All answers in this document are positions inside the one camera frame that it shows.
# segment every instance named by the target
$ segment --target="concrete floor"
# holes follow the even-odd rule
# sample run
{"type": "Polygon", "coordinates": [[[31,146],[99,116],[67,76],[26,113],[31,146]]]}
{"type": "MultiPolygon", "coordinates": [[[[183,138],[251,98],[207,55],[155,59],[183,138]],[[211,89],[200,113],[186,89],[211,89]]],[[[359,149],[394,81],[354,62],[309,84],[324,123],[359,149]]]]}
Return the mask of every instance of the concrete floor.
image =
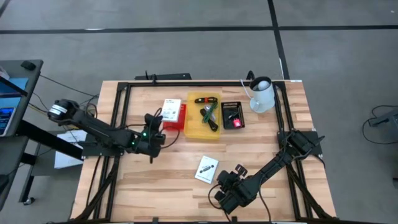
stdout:
{"type": "MultiPolygon", "coordinates": [[[[396,25],[398,2],[386,0],[277,0],[280,26],[396,25]]],[[[265,0],[12,0],[0,30],[178,26],[271,26],[265,0]]],[[[398,223],[395,145],[375,145],[361,134],[377,105],[396,105],[398,30],[281,31],[291,79],[304,82],[322,142],[337,215],[345,220],[398,223]]],[[[194,79],[236,79],[248,70],[281,79],[273,31],[139,34],[0,35],[0,60],[40,58],[42,74],[97,94],[103,80],[149,73],[190,72],[194,79]]],[[[47,105],[89,97],[39,79],[47,105]]],[[[32,97],[31,103],[40,105],[32,97]]],[[[25,119],[46,130],[56,125],[35,111],[25,119]]],[[[370,138],[394,140],[385,130],[370,138]]],[[[32,152],[35,144],[27,148],[32,152]]],[[[30,206],[17,203],[28,166],[18,170],[0,223],[45,223],[68,218],[80,168],[34,181],[30,206]]]]}

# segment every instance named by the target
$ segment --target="yellow tray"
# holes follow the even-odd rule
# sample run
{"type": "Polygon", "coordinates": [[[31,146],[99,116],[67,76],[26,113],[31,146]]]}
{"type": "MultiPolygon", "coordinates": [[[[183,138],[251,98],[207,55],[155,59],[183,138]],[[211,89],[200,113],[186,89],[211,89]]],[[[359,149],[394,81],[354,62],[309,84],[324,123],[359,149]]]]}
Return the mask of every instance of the yellow tray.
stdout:
{"type": "Polygon", "coordinates": [[[219,139],[221,126],[221,96],[217,93],[188,93],[187,96],[187,112],[185,114],[185,127],[184,134],[188,138],[195,139],[219,139]],[[218,99],[217,108],[213,110],[216,115],[216,124],[218,125],[217,131],[212,131],[208,123],[202,123],[203,116],[200,110],[206,104],[211,103],[195,103],[195,99],[214,96],[218,99]]]}

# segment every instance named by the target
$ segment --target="instruction card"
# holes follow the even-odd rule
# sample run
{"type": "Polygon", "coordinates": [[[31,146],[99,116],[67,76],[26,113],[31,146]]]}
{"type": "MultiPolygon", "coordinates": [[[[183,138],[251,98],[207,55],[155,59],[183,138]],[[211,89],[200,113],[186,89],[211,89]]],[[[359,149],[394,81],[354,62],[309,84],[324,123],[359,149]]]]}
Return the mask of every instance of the instruction card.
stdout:
{"type": "Polygon", "coordinates": [[[203,156],[195,178],[211,184],[214,173],[216,172],[218,161],[207,156],[203,156]]]}

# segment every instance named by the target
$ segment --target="wooden table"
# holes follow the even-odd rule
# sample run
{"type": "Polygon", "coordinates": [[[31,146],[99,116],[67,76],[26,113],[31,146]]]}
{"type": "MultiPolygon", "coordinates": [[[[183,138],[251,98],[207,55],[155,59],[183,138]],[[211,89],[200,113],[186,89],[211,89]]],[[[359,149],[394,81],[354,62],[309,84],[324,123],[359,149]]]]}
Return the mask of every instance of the wooden table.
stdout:
{"type": "MultiPolygon", "coordinates": [[[[303,83],[286,81],[285,84],[295,128],[302,131],[311,130],[313,123],[303,83]]],[[[101,88],[98,118],[107,123],[111,121],[117,85],[117,81],[105,81],[101,88]]],[[[162,150],[159,157],[154,159],[153,164],[149,164],[147,156],[137,154],[122,156],[112,222],[151,222],[152,217],[159,217],[159,220],[163,222],[226,221],[224,213],[214,209],[207,199],[208,191],[216,184],[215,179],[218,174],[222,170],[228,172],[234,170],[236,164],[242,164],[248,170],[248,175],[254,174],[278,152],[276,138],[278,125],[275,109],[263,114],[252,112],[249,99],[241,86],[134,87],[131,92],[126,124],[142,124],[144,115],[154,114],[157,108],[162,107],[165,98],[180,98],[184,101],[189,91],[219,93],[222,101],[241,101],[246,127],[240,130],[224,130],[221,127],[220,140],[211,142],[187,139],[182,133],[173,146],[162,150]],[[194,178],[203,155],[220,162],[212,185],[194,178]]],[[[118,120],[121,117],[122,107],[121,103],[118,120]]],[[[170,130],[165,133],[166,144],[169,144],[176,137],[176,131],[170,130]]],[[[96,160],[96,157],[92,157],[86,159],[83,164],[71,218],[79,215],[85,207],[96,160]]],[[[101,164],[102,161],[97,170],[91,196],[98,189],[101,164]]],[[[327,213],[335,215],[322,163],[310,156],[303,161],[303,168],[309,191],[327,213]]],[[[301,214],[304,217],[302,196],[298,189],[297,192],[301,214]]],[[[262,195],[270,208],[273,220],[294,220],[285,169],[276,173],[262,186],[262,195]]],[[[107,197],[106,192],[100,217],[104,217],[107,197]]],[[[241,221],[267,220],[266,209],[259,199],[246,208],[238,207],[232,215],[237,216],[241,221]]]]}

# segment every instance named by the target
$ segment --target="caster wheel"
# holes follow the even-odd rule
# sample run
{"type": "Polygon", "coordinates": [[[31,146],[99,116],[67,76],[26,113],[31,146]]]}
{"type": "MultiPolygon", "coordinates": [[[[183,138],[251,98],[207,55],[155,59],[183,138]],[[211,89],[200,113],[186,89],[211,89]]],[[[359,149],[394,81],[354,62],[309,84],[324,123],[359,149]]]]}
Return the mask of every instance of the caster wheel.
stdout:
{"type": "Polygon", "coordinates": [[[30,197],[30,198],[28,198],[28,199],[26,200],[26,202],[24,202],[24,205],[30,205],[30,204],[32,204],[33,202],[35,202],[35,198],[30,197]]]}

